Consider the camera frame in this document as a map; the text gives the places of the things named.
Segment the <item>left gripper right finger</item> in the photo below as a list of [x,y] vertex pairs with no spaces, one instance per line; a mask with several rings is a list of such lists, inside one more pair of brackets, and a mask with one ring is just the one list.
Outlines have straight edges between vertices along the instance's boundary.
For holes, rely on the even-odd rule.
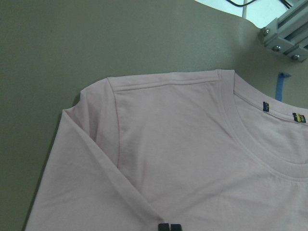
[[181,231],[180,224],[170,224],[170,231]]

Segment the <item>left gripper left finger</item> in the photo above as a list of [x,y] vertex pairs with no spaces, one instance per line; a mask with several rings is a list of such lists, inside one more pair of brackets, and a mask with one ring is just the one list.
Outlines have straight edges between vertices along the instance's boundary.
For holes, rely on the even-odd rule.
[[158,231],[169,231],[169,224],[168,223],[158,224]]

